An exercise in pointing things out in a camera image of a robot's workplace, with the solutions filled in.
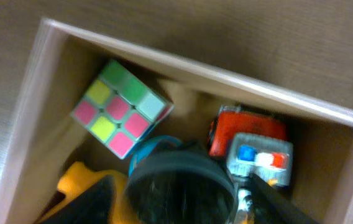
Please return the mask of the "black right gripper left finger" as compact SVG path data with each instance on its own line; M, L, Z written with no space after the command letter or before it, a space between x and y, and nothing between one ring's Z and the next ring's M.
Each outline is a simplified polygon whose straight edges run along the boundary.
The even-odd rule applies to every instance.
M43 224L108 224L116 191L114 178L106 175Z

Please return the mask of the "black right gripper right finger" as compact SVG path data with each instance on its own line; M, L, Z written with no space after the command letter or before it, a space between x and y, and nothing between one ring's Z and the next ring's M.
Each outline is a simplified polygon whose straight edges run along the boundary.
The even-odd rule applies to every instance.
M318 224L258 175L249 176L255 224Z

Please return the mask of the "yellow squishy airplane toy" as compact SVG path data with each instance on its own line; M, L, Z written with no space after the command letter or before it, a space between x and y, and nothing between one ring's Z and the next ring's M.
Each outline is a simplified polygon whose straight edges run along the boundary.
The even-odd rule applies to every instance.
M102 170L95 172L87 168L82 162L73 163L60 178L57 185L57 191L63 194L64 197L59 200L58 203L53 204L53 206L51 206L37 220L37 223L40 223L54 215L56 212L59 212L72 200L76 199L106 175L110 175L114 178L116 187L114 193L115 199L112 202L108 223L139 223L140 221L127 201L125 194L127 176L116 170Z

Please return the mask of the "red grey toy truck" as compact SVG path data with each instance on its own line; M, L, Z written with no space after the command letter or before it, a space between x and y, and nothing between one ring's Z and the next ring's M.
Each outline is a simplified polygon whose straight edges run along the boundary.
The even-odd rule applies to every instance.
M250 174L273 188L289 186L293 145L286 126L264 112L222 105L208 133L209 155L223 160L236 188L231 223L253 223L251 193L244 185Z

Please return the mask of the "blue ball toy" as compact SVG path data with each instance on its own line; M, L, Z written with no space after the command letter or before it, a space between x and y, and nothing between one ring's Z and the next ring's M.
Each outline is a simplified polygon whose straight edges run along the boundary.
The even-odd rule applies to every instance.
M131 162L129 164L128 176L131 176L137 165L146 157L151 155L156 148L170 147L175 148L182 144L182 141L173 136L157 136L144 142L138 143L132 153Z

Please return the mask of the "black round tin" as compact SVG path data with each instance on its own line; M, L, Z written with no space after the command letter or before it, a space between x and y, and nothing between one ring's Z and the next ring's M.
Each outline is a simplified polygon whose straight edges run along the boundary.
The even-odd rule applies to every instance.
M129 176L126 197L141 223L224 224L235 189L198 141L159 144Z

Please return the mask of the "colourful puzzle cube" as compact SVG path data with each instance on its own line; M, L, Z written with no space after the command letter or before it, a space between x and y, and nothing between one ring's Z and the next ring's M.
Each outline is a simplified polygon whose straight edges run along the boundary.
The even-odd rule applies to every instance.
M115 156L125 159L172 109L173 103L111 60L71 115Z

